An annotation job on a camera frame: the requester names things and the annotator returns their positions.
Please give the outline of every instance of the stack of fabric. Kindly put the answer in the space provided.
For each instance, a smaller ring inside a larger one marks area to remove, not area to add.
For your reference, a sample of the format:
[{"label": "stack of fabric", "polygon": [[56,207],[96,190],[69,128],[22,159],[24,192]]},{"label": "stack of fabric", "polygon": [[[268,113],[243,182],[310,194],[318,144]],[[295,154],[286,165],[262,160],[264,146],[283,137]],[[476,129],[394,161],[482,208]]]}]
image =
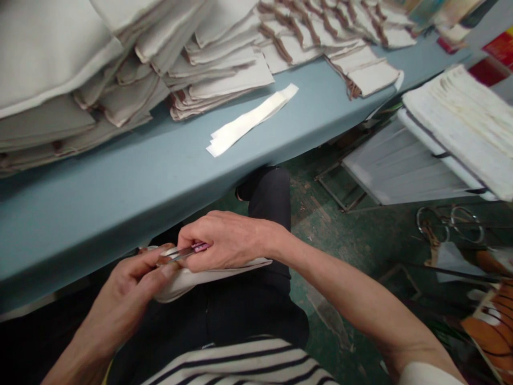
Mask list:
[{"label": "stack of fabric", "polygon": [[260,26],[256,4],[257,0],[218,0],[199,25],[182,57],[163,78],[173,91],[174,120],[204,113],[274,82],[262,53],[254,47]]},{"label": "stack of fabric", "polygon": [[261,0],[257,42],[272,73],[324,54],[346,81],[349,98],[366,97],[394,83],[400,72],[377,58],[370,42],[388,49],[415,44],[413,23],[379,0]]},{"label": "stack of fabric", "polygon": [[0,176],[87,151],[149,120],[216,0],[7,1],[0,12]]},{"label": "stack of fabric", "polygon": [[7,0],[0,12],[0,176],[151,120],[204,113],[325,55],[352,96],[398,71],[368,42],[414,44],[377,0]]},{"label": "stack of fabric", "polygon": [[460,65],[403,96],[408,117],[472,177],[513,201],[513,107]]}]

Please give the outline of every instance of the dark pants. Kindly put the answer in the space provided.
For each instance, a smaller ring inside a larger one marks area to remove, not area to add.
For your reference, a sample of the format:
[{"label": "dark pants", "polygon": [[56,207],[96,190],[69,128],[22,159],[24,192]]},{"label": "dark pants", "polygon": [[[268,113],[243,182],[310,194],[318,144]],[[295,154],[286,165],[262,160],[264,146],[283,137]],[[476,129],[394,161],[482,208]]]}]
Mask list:
[{"label": "dark pants", "polygon": [[[250,201],[250,217],[272,220],[290,231],[286,170],[260,169],[237,192]],[[137,333],[114,358],[107,383],[140,384],[185,352],[254,335],[274,335],[304,348],[308,319],[289,293],[289,268],[273,261],[263,268],[196,286],[169,304],[152,303]]]}]

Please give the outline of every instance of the blue tablecloth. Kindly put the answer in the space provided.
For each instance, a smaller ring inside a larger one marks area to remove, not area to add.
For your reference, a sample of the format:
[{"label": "blue tablecloth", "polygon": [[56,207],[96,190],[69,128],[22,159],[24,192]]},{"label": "blue tablecloth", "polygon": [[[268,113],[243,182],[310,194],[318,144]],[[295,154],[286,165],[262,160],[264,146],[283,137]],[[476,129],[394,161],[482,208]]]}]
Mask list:
[{"label": "blue tablecloth", "polygon": [[[376,54],[413,87],[468,57],[447,55],[436,36]],[[210,134],[289,83],[298,93],[219,158]],[[138,246],[232,189],[259,166],[308,151],[360,123],[394,95],[388,87],[350,102],[323,60],[276,76],[204,116],[173,122],[164,104],[132,133],[81,156],[0,181],[0,313],[45,296]]]}]

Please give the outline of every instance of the knee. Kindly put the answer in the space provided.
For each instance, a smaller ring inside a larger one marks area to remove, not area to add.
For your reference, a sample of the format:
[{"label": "knee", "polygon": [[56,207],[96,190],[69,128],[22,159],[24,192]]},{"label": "knee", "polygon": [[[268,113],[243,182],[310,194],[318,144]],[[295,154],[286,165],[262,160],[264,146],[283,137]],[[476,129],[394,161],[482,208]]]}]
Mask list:
[{"label": "knee", "polygon": [[266,174],[266,179],[268,182],[272,184],[281,185],[289,185],[290,184],[290,174],[289,172],[281,167],[274,167]]}]

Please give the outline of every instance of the small scissors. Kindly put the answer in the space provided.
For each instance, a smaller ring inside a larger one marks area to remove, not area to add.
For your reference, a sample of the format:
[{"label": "small scissors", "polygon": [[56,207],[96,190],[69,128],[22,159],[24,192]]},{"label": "small scissors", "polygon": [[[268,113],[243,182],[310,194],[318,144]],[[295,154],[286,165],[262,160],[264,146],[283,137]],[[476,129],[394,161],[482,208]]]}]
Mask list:
[{"label": "small scissors", "polygon": [[162,252],[159,259],[157,260],[157,267],[170,264],[171,262],[178,261],[182,258],[186,258],[192,254],[197,252],[204,251],[208,249],[210,245],[205,242],[195,243],[191,247],[178,250],[178,248],[172,248]]}]

